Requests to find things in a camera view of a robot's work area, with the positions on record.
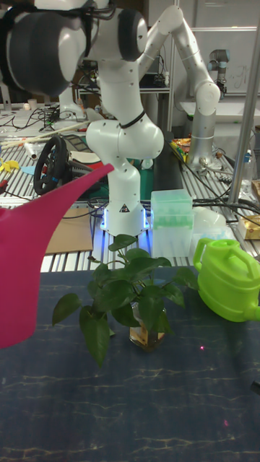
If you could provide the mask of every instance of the clear plastic box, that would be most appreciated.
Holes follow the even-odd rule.
[[[153,191],[152,256],[188,257],[194,228],[192,198],[186,190]]]

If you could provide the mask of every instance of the potted plant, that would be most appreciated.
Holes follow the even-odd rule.
[[[64,295],[53,311],[52,324],[55,326],[76,310],[79,312],[79,326],[84,335],[87,348],[101,367],[113,332],[108,325],[110,313],[120,324],[130,327],[130,338],[147,351],[156,347],[164,334],[172,334],[164,297],[184,307],[182,291],[176,286],[186,285],[198,289],[195,275],[190,269],[181,268],[169,282],[156,280],[155,269],[171,266],[166,258],[151,258],[140,248],[123,252],[127,246],[137,242],[128,235],[118,235],[111,252],[117,252],[115,262],[122,267],[111,271],[108,264],[98,264],[93,272],[93,280],[87,289],[93,299],[92,305],[84,306],[76,294]]]

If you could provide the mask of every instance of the green watering can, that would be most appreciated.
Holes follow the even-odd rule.
[[[211,310],[236,323],[260,321],[260,265],[240,249],[239,242],[201,239],[194,266],[200,297]]]

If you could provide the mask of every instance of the warning label sticker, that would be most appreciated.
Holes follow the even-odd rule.
[[[126,214],[128,212],[130,212],[130,210],[129,210],[128,206],[124,204],[123,207],[120,210],[120,213]]]

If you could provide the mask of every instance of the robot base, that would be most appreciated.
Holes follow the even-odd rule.
[[[104,211],[103,221],[100,228],[112,236],[127,234],[137,236],[148,230],[150,224],[147,221],[147,213],[141,204],[131,212],[121,206],[121,202],[109,203]]]

